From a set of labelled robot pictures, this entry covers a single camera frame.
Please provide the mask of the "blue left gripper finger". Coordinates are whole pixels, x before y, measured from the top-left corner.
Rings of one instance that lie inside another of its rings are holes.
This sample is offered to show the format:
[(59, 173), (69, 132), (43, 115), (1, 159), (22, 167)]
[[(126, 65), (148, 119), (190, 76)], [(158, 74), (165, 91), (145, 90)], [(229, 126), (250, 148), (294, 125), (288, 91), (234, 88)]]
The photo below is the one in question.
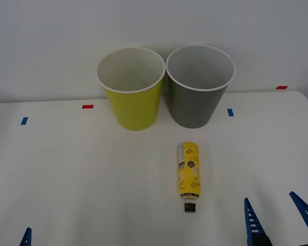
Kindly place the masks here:
[(30, 227), (27, 227), (20, 242), (20, 246), (31, 246), (31, 240), (32, 240), (32, 229)]

